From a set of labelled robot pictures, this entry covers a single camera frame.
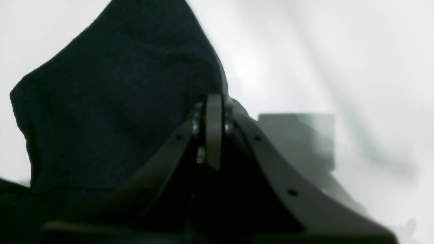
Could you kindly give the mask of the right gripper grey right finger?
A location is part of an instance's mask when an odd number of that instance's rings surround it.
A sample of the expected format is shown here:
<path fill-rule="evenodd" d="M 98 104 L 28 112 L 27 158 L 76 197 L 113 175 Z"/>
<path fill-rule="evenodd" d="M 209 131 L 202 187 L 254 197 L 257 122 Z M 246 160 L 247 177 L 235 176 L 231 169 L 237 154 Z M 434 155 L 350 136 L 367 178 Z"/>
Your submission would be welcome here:
<path fill-rule="evenodd" d="M 224 100 L 225 132 L 238 126 L 245 145 L 281 204 L 299 223 L 298 233 L 255 234 L 255 244 L 395 244 L 385 227 L 333 200 L 308 182 L 278 152 L 252 118 Z"/>

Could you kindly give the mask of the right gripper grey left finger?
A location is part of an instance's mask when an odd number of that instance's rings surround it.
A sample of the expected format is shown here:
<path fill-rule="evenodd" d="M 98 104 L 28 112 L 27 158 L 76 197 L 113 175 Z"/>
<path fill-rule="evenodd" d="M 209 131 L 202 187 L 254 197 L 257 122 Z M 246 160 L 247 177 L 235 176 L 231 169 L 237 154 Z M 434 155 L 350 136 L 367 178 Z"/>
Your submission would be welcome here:
<path fill-rule="evenodd" d="M 102 199 L 43 228 L 42 244 L 182 244 L 182 234 L 144 233 L 137 221 L 153 207 L 175 174 L 191 142 L 198 143 L 193 164 L 218 172 L 224 136 L 224 99 L 210 94 L 157 153 Z"/>

